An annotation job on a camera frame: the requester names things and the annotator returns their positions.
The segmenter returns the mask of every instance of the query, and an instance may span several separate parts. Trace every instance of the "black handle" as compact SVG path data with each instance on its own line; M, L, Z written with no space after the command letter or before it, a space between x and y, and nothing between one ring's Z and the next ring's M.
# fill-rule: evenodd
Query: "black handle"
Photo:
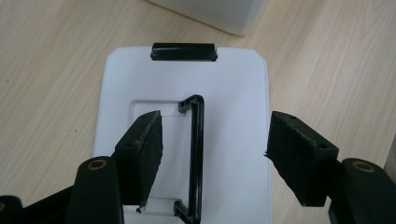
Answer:
M185 113L191 110L191 157L190 157L190 188L189 206L181 201L174 204L175 216L184 223L199 224L202 208L202 175L204 161L204 98L193 95L178 103L178 111Z
M214 44L154 43L153 61L209 61L218 58Z

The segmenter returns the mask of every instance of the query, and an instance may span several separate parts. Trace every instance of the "wood grain surface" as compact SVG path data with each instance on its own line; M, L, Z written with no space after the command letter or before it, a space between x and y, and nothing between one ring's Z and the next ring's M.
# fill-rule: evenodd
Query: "wood grain surface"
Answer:
M91 157L106 56L154 42L257 50L272 110L385 164L396 134L396 1L268 0L227 34L143 0L0 0L0 195L34 203L73 184ZM329 223L273 171L273 223Z

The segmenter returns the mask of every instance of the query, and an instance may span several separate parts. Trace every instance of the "black metal handle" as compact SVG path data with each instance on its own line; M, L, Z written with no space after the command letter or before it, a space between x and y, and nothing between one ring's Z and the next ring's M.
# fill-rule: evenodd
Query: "black metal handle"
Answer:
M199 224L202 208L202 175L204 161L204 97L193 95L178 103L178 111L185 113L191 110L191 157L190 157L190 188L189 206L175 201L175 216L184 223Z

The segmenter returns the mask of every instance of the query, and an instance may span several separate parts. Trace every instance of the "black plastic part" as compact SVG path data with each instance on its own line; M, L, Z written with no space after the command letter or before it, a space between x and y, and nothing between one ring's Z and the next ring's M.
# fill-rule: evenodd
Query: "black plastic part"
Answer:
M136 119L116 145L122 203L144 207L163 156L163 125L160 111Z
M332 182L332 224L396 223L396 186L385 171L360 159L346 159Z
M13 224L22 210L21 200L14 196L0 196L0 223Z
M113 158L92 158L78 167L65 223L123 223L119 179Z
M272 113L266 157L303 206L323 206L338 148L292 115Z
M63 223L73 187L23 208L17 223Z
M214 44L155 43L151 59L154 61L211 61L218 58Z
M189 206L181 201L174 204L175 216L187 224L199 224L202 210L202 179L204 161L204 116L205 102L201 95L193 95L178 103L178 111L191 110L191 158Z

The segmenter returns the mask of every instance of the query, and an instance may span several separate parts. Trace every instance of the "white container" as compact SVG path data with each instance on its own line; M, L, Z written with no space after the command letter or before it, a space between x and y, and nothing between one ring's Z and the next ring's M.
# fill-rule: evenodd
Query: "white container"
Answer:
M149 0L220 30L244 35L253 26L266 0Z
M191 112L177 102L205 99L202 224L270 224L271 166L266 63L253 49L218 48L215 62L152 61L151 47L107 58L93 156L109 156L134 120L161 110L163 158L147 209L124 206L125 223L183 224L173 203L188 204Z

